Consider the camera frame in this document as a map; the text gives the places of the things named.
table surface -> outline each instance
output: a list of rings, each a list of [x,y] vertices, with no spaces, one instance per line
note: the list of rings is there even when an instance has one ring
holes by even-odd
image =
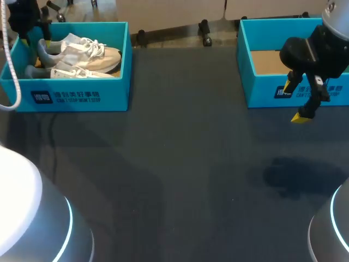
[[[234,48],[134,50],[128,112],[0,112],[0,140],[81,211],[97,262],[311,262],[348,177],[349,108],[246,108]]]

black mechanical part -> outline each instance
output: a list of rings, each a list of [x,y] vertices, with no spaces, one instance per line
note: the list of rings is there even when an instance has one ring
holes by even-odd
[[[290,71],[287,75],[289,81],[284,89],[284,93],[292,94],[296,87],[303,81],[303,72]]]
[[[144,30],[139,30],[136,36],[137,43],[141,48],[146,48],[148,45],[148,39]]]
[[[48,0],[48,1],[46,2],[46,5],[47,5],[49,8],[53,9],[54,11],[56,11],[56,12],[59,12],[60,9],[61,9],[58,5],[52,3],[50,0]]]
[[[305,73],[311,87],[309,101],[298,111],[301,117],[313,118],[321,101],[330,100],[324,81],[329,78],[339,78],[348,67],[348,46],[349,41],[337,37],[322,25],[317,26],[307,39],[295,37],[287,39],[280,51],[280,59],[293,71],[289,75],[298,74],[299,77]],[[290,90],[294,90],[298,85],[298,81],[293,80],[293,82],[288,84],[292,84]]]
[[[49,8],[47,6],[44,6],[41,8],[41,13],[43,15],[43,19],[44,20],[47,20],[50,16],[50,13],[49,13]]]
[[[308,13],[308,12],[303,12],[303,13],[300,15],[300,18],[310,18],[309,13]]]
[[[36,0],[17,0],[8,4],[10,10],[9,24],[21,39],[27,39],[27,33],[40,20],[40,9]]]
[[[210,33],[208,21],[206,19],[202,20],[198,25],[199,31],[202,34],[202,44],[203,46],[212,46],[212,39],[208,36]]]
[[[61,8],[58,5],[52,3],[50,0],[46,2],[46,5],[57,12],[56,18],[58,22],[60,23],[66,22],[64,15],[59,12]]]
[[[97,0],[91,0],[92,7],[98,7]]]
[[[313,119],[315,117],[315,111],[320,107],[321,101],[329,102],[330,98],[327,87],[319,76],[307,74],[306,77],[308,78],[311,89],[310,98],[304,106],[298,109],[298,113],[300,117]]]

sneaker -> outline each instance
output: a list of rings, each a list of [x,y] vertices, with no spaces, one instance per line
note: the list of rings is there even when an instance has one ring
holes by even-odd
[[[24,72],[26,79],[47,79],[50,78],[50,69],[36,68],[32,65],[28,65]]]
[[[80,67],[71,66],[58,62],[54,68],[36,68],[28,65],[25,70],[26,79],[48,79],[48,78],[113,78],[114,76],[89,71]]]
[[[46,46],[44,39],[40,39],[38,55],[46,68],[52,68],[62,61],[71,66],[100,73],[111,71],[121,61],[121,52],[118,49],[71,33],[61,41],[52,41],[50,47]]]
[[[77,66],[71,66],[63,62],[58,62],[54,68],[51,69],[52,79],[54,78],[113,78],[114,76],[90,71]]]

shoe box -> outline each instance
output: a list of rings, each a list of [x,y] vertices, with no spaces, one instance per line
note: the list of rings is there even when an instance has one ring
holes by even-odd
[[[237,62],[249,108],[302,106],[310,97],[305,75],[292,94],[284,93],[290,71],[280,60],[279,50],[289,37],[309,37],[321,18],[251,19],[239,27]],[[327,90],[330,102],[322,106],[349,105],[348,69],[338,78],[330,79]]]
[[[37,44],[43,38],[40,28],[29,34],[30,45],[19,39],[11,57],[19,78],[22,102],[18,112],[82,112],[126,111],[128,109],[132,47],[126,22],[52,23],[52,41],[60,41],[69,33],[96,39],[108,47],[121,50],[119,71],[113,78],[25,79],[28,65],[38,65]],[[0,75],[0,83],[11,103],[16,100],[15,86],[8,65]]]

caster wheel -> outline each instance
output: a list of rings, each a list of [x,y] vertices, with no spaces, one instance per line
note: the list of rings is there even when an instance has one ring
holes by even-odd
[[[308,12],[304,12],[304,13],[302,13],[301,17],[303,17],[303,18],[310,18],[310,16],[309,16],[309,13],[308,13]]]
[[[240,28],[240,21],[241,20],[247,20],[247,16],[243,16],[243,17],[241,17],[240,20],[235,20],[234,21],[235,22],[235,27],[236,27],[236,37],[239,36],[239,28]]]
[[[212,46],[212,39],[211,39],[211,37],[207,37],[207,38],[204,38],[203,40],[202,40],[202,44],[203,44],[203,46]]]
[[[57,20],[60,23],[65,23],[65,17],[62,14],[57,14]]]
[[[137,43],[141,46],[141,48],[146,48],[148,45],[148,39],[144,30],[139,30],[136,36]]]

